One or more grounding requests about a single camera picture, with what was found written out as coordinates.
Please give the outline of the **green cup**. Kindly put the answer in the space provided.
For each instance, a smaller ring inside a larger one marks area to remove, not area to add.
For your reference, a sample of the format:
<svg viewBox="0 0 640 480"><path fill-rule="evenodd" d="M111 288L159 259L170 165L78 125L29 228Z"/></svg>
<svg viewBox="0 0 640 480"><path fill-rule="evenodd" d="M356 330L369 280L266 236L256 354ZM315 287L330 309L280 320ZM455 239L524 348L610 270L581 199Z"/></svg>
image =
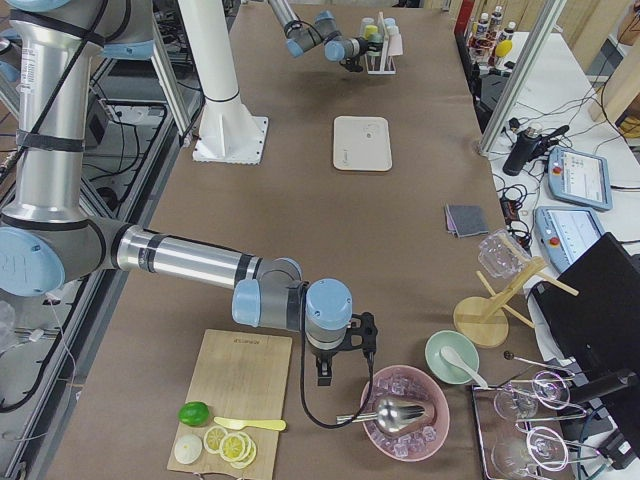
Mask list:
<svg viewBox="0 0 640 480"><path fill-rule="evenodd" d="M367 54L371 57L379 57L384 45L384 37L379 33L374 33L367 39L367 42Z"/></svg>

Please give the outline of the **cream rectangular tray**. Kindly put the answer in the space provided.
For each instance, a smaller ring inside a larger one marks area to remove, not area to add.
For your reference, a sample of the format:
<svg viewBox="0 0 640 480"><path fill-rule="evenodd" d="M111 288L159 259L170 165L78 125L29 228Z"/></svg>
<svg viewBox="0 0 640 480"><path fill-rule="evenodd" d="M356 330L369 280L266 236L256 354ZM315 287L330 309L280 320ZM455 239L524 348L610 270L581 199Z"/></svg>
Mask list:
<svg viewBox="0 0 640 480"><path fill-rule="evenodd" d="M338 116L333 127L336 169L386 172L392 168L389 125L385 118Z"/></svg>

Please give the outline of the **yellow cup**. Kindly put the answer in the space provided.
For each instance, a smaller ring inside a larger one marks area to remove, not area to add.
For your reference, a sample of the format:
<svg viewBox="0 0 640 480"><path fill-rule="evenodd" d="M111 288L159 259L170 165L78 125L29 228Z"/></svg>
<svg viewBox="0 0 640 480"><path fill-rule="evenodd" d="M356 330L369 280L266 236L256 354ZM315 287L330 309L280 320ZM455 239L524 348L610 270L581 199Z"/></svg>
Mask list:
<svg viewBox="0 0 640 480"><path fill-rule="evenodd" d="M378 27L376 25L366 25L364 28L363 36L365 39L371 38L374 34L378 33Z"/></svg>

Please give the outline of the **wooden cup tree stand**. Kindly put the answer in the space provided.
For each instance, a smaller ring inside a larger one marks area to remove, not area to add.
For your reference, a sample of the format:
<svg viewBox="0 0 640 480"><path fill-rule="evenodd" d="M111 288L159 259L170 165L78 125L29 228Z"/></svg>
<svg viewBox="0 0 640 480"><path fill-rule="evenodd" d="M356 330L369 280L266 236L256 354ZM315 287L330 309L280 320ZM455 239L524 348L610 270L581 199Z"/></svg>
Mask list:
<svg viewBox="0 0 640 480"><path fill-rule="evenodd" d="M494 348L503 344L509 334L509 322L506 313L523 322L531 329L534 323L523 314L508 305L508 302L523 289L524 284L533 276L555 285L570 295L577 296L579 291L543 272L547 266L541 257L534 257L525 263L508 285L496 292L483 273L476 272L482 285L489 293L488 297L471 296L461 300L454 308L454 326L476 346Z"/></svg>

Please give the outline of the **clear ice cubes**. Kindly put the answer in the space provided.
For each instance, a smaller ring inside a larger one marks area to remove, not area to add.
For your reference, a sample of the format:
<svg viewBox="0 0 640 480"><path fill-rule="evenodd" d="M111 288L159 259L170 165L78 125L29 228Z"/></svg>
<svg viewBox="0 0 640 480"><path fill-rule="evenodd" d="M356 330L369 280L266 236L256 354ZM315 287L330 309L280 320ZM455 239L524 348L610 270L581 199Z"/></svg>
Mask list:
<svg viewBox="0 0 640 480"><path fill-rule="evenodd" d="M386 367L374 375L367 412L387 416L363 423L369 440L385 455L418 462L434 455L447 437L450 417L444 394L426 373L409 366Z"/></svg>

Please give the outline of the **bamboo cutting board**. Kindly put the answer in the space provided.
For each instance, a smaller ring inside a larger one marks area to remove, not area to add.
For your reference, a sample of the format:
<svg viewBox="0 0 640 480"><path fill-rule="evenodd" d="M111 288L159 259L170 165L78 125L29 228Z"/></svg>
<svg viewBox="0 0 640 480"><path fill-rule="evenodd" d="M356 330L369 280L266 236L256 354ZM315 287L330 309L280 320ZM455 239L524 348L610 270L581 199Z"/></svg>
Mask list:
<svg viewBox="0 0 640 480"><path fill-rule="evenodd" d="M205 331L186 400L208 405L213 416L244 420L280 419L288 380L292 339L208 329ZM279 433L245 430L257 445L246 469L235 469L219 455L202 451L190 465L169 454L171 471L227 474L234 478L273 477Z"/></svg>

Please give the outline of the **lemon slice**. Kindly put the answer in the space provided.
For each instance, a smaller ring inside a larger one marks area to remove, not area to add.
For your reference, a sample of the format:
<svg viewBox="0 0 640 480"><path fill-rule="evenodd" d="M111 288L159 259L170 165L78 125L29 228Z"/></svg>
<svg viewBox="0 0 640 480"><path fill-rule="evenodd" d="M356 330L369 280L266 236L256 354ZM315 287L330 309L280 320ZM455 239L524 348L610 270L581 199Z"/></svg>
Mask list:
<svg viewBox="0 0 640 480"><path fill-rule="evenodd" d="M203 435L203 447L211 454L219 454L221 451L221 443L228 434L226 428L220 425L210 427Z"/></svg>
<svg viewBox="0 0 640 480"><path fill-rule="evenodd" d="M246 455L241 458L239 461L231 462L230 465L235 469L244 469L248 467L254 460L257 455L257 447L254 442L252 442L248 448Z"/></svg>
<svg viewBox="0 0 640 480"><path fill-rule="evenodd" d="M226 434L219 444L219 454L226 462L240 462L249 454L251 441L241 432Z"/></svg>

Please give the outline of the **green lime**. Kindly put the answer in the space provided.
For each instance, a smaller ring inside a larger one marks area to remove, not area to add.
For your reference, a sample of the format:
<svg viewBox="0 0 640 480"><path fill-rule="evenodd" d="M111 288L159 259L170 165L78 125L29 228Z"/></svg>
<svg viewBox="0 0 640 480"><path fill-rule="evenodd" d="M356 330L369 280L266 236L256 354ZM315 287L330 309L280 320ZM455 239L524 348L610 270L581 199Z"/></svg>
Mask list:
<svg viewBox="0 0 640 480"><path fill-rule="evenodd" d="M206 403L191 401L183 404L178 411L178 420L190 427L201 427L209 422L210 411Z"/></svg>

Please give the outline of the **green bowl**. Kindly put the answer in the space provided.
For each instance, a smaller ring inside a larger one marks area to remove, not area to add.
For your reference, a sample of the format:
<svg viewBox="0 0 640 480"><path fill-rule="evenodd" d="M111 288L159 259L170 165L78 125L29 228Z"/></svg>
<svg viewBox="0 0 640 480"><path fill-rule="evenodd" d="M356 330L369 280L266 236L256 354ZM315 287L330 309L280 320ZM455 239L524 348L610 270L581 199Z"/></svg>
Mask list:
<svg viewBox="0 0 640 480"><path fill-rule="evenodd" d="M474 371L478 371L480 359L475 345L466 336L453 330L440 330L432 334L425 345L426 363L440 380L453 385L470 382L472 378L463 369L441 357L440 350L444 346L452 347Z"/></svg>

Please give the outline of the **black bottle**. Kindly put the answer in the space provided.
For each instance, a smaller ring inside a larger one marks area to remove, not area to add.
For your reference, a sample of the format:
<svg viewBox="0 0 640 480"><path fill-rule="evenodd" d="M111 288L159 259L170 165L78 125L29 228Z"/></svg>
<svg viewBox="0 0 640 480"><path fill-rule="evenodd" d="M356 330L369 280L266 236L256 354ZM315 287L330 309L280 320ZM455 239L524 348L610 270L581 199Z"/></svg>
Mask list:
<svg viewBox="0 0 640 480"><path fill-rule="evenodd" d="M502 171L506 175L517 176L524 165L530 160L540 140L541 135L535 130L527 129L520 132L515 145L502 167Z"/></svg>

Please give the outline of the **grey folded cloth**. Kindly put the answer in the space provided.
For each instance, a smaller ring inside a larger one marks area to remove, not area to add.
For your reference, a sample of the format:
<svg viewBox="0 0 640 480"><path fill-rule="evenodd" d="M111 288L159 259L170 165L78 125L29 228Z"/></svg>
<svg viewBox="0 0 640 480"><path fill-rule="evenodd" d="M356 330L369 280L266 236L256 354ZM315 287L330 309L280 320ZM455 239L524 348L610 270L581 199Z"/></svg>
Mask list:
<svg viewBox="0 0 640 480"><path fill-rule="evenodd" d="M480 206L446 204L444 213L446 229L456 237L470 237L489 232L484 212Z"/></svg>

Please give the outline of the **wine glass rack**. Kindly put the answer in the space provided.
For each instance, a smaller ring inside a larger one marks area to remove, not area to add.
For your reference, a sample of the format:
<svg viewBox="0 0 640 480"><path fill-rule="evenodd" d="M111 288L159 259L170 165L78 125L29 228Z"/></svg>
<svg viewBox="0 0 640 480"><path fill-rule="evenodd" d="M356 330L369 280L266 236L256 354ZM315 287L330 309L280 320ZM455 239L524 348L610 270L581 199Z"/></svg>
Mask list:
<svg viewBox="0 0 640 480"><path fill-rule="evenodd" d="M476 437L485 479L548 479L568 466L603 456L582 441L566 440L553 422L588 421L587 410L575 403L567 368L546 365L530 379L513 378L500 386L470 387ZM483 436L478 396L492 398L493 412L514 430L487 443Z"/></svg>

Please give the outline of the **upper teach pendant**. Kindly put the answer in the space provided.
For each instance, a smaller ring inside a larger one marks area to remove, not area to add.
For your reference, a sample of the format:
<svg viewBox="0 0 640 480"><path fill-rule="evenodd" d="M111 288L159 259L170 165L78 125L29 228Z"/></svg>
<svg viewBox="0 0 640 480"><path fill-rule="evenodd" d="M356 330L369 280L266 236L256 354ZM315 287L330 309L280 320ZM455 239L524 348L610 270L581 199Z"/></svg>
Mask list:
<svg viewBox="0 0 640 480"><path fill-rule="evenodd" d="M599 211L613 208L608 163L603 157L554 146L547 180L550 195L557 200Z"/></svg>

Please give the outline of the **lower teach pendant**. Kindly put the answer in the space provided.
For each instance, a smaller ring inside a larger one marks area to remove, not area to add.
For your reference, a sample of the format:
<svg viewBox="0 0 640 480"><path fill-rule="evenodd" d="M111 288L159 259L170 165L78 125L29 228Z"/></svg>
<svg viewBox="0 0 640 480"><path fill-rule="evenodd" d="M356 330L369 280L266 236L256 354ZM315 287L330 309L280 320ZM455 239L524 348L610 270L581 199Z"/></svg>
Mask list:
<svg viewBox="0 0 640 480"><path fill-rule="evenodd" d="M605 233L596 212L589 207L537 207L534 212L542 249L552 266L567 270Z"/></svg>

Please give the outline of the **black laptop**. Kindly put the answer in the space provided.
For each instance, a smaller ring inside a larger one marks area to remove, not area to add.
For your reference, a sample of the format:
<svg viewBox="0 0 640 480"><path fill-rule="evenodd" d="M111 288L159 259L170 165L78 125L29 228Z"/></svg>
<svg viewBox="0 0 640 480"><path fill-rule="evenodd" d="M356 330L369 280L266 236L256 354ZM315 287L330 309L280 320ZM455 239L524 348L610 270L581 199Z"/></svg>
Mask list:
<svg viewBox="0 0 640 480"><path fill-rule="evenodd" d="M609 232L560 276L579 291L554 286L534 293L563 354L592 378L639 372L639 262Z"/></svg>

